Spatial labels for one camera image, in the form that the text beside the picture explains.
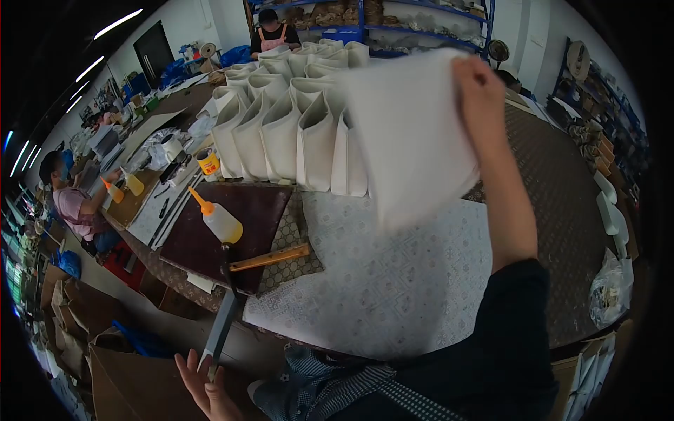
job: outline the squeeze bottle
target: squeeze bottle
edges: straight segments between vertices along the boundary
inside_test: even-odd
[[[141,182],[141,180],[138,179],[138,177],[126,172],[124,168],[121,170],[124,173],[124,179],[127,181],[129,190],[131,190],[134,196],[140,196],[140,193],[143,193],[143,190],[145,189],[145,185]]]
[[[113,198],[115,203],[121,203],[122,199],[124,199],[124,192],[122,190],[118,189],[116,185],[110,184],[103,177],[100,178],[103,180],[103,184],[105,184],[105,187],[108,189],[108,194],[110,197]]]
[[[194,189],[191,187],[187,189],[202,206],[204,223],[218,237],[218,240],[220,242],[231,242],[232,244],[239,241],[241,235],[243,235],[243,225],[239,220],[234,218],[219,203],[205,201]]]

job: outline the tin can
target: tin can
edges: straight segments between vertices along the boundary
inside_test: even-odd
[[[215,181],[218,179],[218,171],[220,170],[220,160],[215,156],[213,148],[204,148],[197,152],[195,158],[199,162],[207,181]]]

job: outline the black door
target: black door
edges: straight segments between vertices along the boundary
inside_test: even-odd
[[[156,89],[161,84],[162,72],[174,61],[162,22],[148,29],[133,47],[150,87]]]

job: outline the pink apron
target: pink apron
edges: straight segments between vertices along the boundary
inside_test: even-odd
[[[276,48],[277,46],[284,44],[286,42],[286,28],[288,27],[288,24],[283,24],[283,31],[281,31],[281,37],[278,40],[265,40],[264,35],[262,35],[262,28],[258,29],[257,31],[259,32],[259,39],[260,39],[260,46],[263,51],[268,51],[272,50],[273,48]]]

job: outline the ceiling light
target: ceiling light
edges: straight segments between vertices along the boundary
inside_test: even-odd
[[[9,133],[7,134],[7,139],[5,140],[5,146],[3,146],[3,148],[2,148],[3,150],[5,150],[5,148],[7,147],[7,144],[9,143],[9,138],[10,138],[13,134],[14,134],[14,132],[13,132],[12,130],[10,130]]]
[[[86,81],[86,83],[85,83],[84,85],[82,85],[82,87],[81,87],[80,89],[78,89],[78,91],[77,91],[77,92],[75,92],[75,93],[73,94],[73,96],[71,96],[71,97],[70,97],[70,99],[73,99],[73,98],[75,98],[75,95],[79,94],[79,93],[80,93],[80,91],[81,91],[81,90],[83,90],[83,89],[84,89],[84,87],[85,87],[85,86],[87,86],[87,85],[89,84],[89,82],[91,82],[91,81],[90,81],[90,80]]]
[[[41,150],[42,150],[42,148],[38,149],[38,153],[35,154],[35,156],[33,157],[33,160],[30,161],[30,165],[28,166],[28,169],[29,169],[29,170],[33,167],[33,162],[35,162],[35,158],[38,157],[38,155],[40,154],[40,151],[41,151]]]
[[[82,79],[82,78],[84,77],[84,75],[87,74],[87,73],[89,72],[89,70],[93,69],[94,66],[96,66],[97,64],[99,64],[102,60],[103,60],[103,56],[100,56],[100,58],[99,58],[98,60],[96,60],[95,62],[93,62],[93,63],[91,64],[91,66],[87,67],[86,70],[83,71],[82,74],[79,75],[77,79],[75,79],[75,83],[78,83],[78,82],[80,81],[80,79]]]
[[[77,104],[78,101],[81,100],[81,99],[82,99],[82,95],[80,95],[80,97],[79,97],[78,99],[76,99],[75,102],[73,102],[73,104],[70,106],[70,108],[68,108],[68,111],[66,111],[65,113],[66,113],[66,114],[69,113],[70,110],[73,109],[73,107],[75,106],[75,104]]]
[[[28,142],[30,140],[26,140],[26,143],[24,144],[23,149],[21,149],[21,153],[19,154],[19,158],[16,158],[16,162],[14,162],[14,168],[11,169],[11,174],[9,175],[10,177],[14,175],[14,170],[16,170],[16,166],[19,164],[19,160],[21,159],[21,155],[24,154],[24,151],[26,150],[26,146],[28,146]]]
[[[94,37],[94,39],[97,39],[99,36],[103,35],[104,33],[108,32],[109,30],[113,29],[115,26],[120,25],[120,24],[126,22],[127,20],[133,18],[134,16],[138,16],[138,15],[140,14],[140,12],[142,12],[142,11],[143,11],[143,9],[136,10],[136,11],[133,12],[132,14],[130,14],[130,15],[128,15],[128,16],[125,16],[125,17],[121,18],[120,20],[118,20],[118,21],[115,22],[114,24],[111,24],[111,25],[106,26],[106,27],[103,28],[99,33],[96,34],[96,36]]]
[[[23,172],[26,169],[26,165],[28,165],[28,161],[30,161],[30,157],[33,156],[33,152],[35,152],[35,148],[38,146],[35,145],[33,148],[30,150],[30,153],[28,154],[28,157],[26,158],[26,162],[24,163],[24,166],[21,168],[21,172]]]

